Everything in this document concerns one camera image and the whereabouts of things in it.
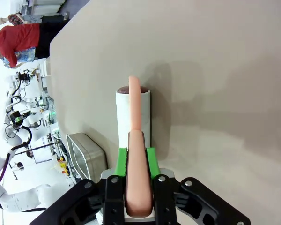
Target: table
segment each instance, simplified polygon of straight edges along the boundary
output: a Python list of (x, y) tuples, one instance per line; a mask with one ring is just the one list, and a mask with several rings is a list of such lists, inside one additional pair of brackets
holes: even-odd
[(281, 2), (92, 0), (53, 40), (51, 72), (63, 139), (86, 133), (114, 166), (115, 92), (136, 75), (160, 166), (281, 225)]

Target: white cylinder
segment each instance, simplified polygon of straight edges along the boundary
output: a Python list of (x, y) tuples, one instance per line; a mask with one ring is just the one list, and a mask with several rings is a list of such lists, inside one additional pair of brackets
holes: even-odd
[[(151, 117), (150, 117), (150, 91), (141, 93), (141, 130), (145, 137), (145, 146), (151, 145)], [(130, 104), (129, 94), (116, 92), (118, 143), (120, 148), (128, 148), (128, 133), (130, 131)]]

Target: gray floor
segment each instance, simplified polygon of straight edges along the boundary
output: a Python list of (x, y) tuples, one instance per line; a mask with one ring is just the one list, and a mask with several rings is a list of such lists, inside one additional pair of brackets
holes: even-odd
[(66, 0), (66, 2), (60, 8), (60, 13), (66, 11), (70, 12), (70, 18), (72, 18), (89, 0)]

